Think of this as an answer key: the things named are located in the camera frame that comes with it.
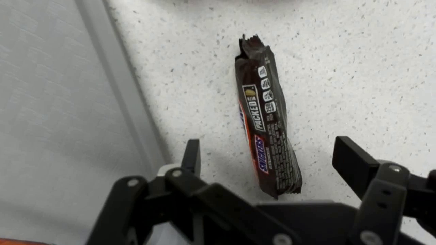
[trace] chocolate bar wrapper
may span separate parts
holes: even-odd
[[[240,40],[236,80],[242,118],[259,187],[273,197],[301,192],[303,178],[288,142],[288,117],[274,55],[258,35]]]

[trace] snack bar wrapper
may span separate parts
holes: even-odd
[[[259,187],[273,197],[301,192],[303,178],[288,140],[286,102],[274,55],[258,35],[240,40],[236,80],[240,110]]]

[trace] white speckled countertop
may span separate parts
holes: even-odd
[[[331,167],[340,135],[413,173],[436,169],[434,0],[112,0],[112,14],[171,159],[199,138],[209,182],[271,200],[258,189],[237,108],[243,34],[273,48],[288,101],[304,188],[280,202],[359,204]],[[436,242],[415,221],[405,230]]]

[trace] gray wall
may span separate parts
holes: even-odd
[[[141,151],[75,3],[0,1],[0,237],[83,244]]]

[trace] white table surface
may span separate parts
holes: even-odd
[[[258,188],[237,108],[243,34],[276,53],[303,170],[303,193],[280,202],[359,204],[331,167],[340,135],[416,174],[436,169],[434,0],[112,0],[112,14],[171,159],[201,139],[202,177],[248,202],[271,197]],[[404,230],[436,244],[415,221]]]

